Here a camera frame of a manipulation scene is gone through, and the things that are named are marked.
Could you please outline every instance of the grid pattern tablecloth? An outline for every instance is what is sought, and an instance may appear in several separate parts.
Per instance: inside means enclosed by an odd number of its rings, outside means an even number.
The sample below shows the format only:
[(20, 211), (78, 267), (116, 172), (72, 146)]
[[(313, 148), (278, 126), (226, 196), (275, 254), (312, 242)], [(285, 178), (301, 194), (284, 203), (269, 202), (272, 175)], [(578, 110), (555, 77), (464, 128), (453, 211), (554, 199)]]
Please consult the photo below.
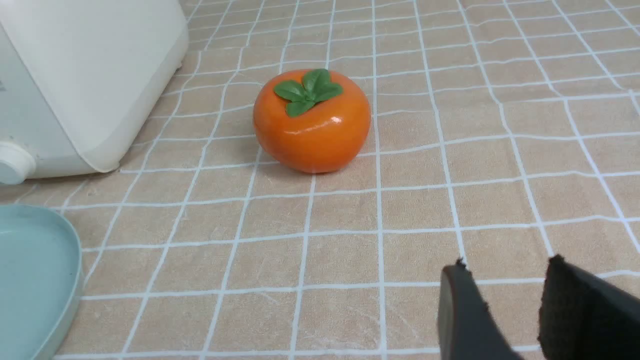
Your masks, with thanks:
[[(438, 359), (460, 256), (528, 359), (549, 256), (640, 294), (637, 0), (181, 3), (191, 51), (122, 168), (1, 190), (82, 237), (59, 359)], [(362, 87), (372, 128), (306, 176), (251, 113), (318, 67)]]

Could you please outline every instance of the light blue plate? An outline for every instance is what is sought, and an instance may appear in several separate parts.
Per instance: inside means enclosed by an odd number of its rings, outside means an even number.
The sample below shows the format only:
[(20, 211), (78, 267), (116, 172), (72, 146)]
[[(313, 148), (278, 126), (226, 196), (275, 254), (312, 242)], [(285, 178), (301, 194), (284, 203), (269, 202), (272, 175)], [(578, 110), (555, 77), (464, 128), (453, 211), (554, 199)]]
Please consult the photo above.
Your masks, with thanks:
[(0, 359), (49, 360), (82, 292), (73, 226), (35, 206), (0, 206)]

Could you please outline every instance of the orange persimmon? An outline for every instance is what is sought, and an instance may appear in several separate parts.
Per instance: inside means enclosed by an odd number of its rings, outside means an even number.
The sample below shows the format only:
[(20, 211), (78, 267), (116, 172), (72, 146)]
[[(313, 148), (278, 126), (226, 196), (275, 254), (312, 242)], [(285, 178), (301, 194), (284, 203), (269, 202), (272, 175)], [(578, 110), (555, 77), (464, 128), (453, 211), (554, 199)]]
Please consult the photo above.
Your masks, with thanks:
[(284, 72), (264, 85), (253, 107), (262, 148), (280, 163), (311, 174), (345, 167), (371, 125), (364, 92), (326, 69)]

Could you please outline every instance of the white appliance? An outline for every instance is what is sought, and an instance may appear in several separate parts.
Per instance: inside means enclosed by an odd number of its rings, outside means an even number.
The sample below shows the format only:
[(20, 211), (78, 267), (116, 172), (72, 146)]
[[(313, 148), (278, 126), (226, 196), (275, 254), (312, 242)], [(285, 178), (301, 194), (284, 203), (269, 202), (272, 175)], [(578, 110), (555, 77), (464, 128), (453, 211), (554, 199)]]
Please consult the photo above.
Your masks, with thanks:
[(178, 0), (0, 0), (0, 183), (118, 168), (187, 46)]

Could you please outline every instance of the persimmon calyx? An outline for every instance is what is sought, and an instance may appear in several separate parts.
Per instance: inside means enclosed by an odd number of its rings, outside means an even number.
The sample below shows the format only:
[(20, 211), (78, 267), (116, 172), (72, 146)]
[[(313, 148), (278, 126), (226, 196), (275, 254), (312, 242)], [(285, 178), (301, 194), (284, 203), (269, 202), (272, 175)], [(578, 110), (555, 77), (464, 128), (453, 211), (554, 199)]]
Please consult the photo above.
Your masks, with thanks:
[(304, 114), (317, 103), (327, 101), (342, 94), (342, 86), (331, 82), (327, 69), (316, 69), (302, 77), (302, 84), (286, 80), (277, 84), (273, 91), (285, 100), (289, 100), (286, 111), (290, 117)]

